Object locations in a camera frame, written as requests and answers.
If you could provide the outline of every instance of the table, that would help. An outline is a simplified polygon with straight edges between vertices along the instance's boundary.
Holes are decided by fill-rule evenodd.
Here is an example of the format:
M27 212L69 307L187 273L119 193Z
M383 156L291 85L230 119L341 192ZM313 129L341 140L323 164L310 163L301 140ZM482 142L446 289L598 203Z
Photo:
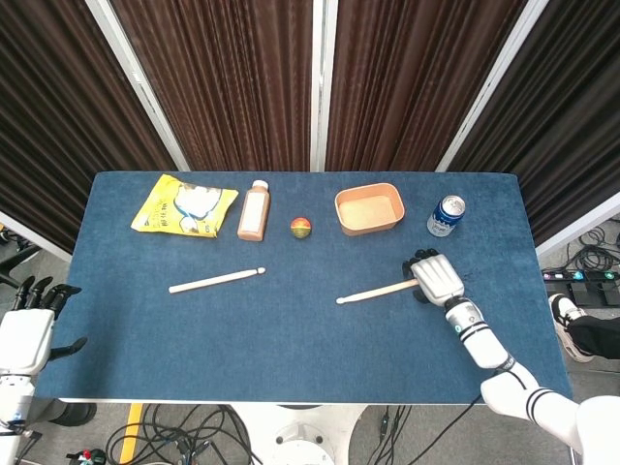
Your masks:
M71 264L83 288L60 317L54 345L86 335L51 363L38 394L67 400L300 403L468 403L479 370L443 311L411 292L338 306L335 298L402 280L418 248L445 253L507 349L542 386L571 396L515 176L434 172L183 172L234 188L217 239L136 232L130 224L160 172L95 179ZM269 183L263 242L236 227L245 191ZM337 192L390 182L406 214L395 228L342 234ZM448 194L467 203L448 237L426 229ZM312 234L289 224L306 216ZM265 275L170 295L170 285L264 266Z

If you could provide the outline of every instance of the dark curtain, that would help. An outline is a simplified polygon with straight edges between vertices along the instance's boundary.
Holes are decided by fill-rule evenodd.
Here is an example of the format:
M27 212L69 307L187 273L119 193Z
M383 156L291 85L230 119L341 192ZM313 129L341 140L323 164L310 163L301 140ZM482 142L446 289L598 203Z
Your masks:
M551 0L449 169L516 173L537 243L620 192L620 2Z
M97 171L173 170L81 1L0 2L0 210L71 252Z
M525 0L340 0L327 170L437 166Z
M308 170L312 0L112 3L194 170Z

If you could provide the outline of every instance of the blue can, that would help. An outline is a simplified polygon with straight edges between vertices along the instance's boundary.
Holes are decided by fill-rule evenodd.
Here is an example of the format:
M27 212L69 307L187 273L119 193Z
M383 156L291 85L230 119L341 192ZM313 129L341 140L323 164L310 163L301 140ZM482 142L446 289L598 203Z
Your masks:
M446 237L452 232L456 223L461 221L464 214L465 201L458 196L447 196L437 203L426 222L426 227L431 234Z

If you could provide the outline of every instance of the white bottle cap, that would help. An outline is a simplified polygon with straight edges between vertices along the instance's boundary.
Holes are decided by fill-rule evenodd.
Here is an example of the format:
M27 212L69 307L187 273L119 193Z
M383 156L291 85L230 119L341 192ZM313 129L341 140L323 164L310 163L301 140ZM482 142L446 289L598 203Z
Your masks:
M259 179L252 183L252 187L264 187L267 191L269 190L269 185L265 181Z

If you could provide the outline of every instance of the wooden stick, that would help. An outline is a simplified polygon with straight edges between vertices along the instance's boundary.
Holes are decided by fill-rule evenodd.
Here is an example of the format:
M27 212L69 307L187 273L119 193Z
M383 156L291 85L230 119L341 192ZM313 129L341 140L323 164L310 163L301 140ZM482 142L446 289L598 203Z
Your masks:
M336 298L336 303L342 305L348 302L357 302L359 300L365 300L366 298L378 297L379 295L391 294L403 289L409 289L418 285L417 279L410 279L409 281L403 281L402 283L392 284L391 286L385 286L384 288L373 289L372 291L366 291L365 293L353 294L346 297Z
M204 288L206 286L213 286L214 284L228 283L235 279L249 278L250 276L256 276L257 274L263 274L266 272L262 266L255 269L246 269L245 271L238 271L237 273L223 274L222 276L215 276L213 278L202 279L200 281L194 281L193 283L179 284L171 286L168 291L171 294L182 293L183 291L190 291L192 289Z

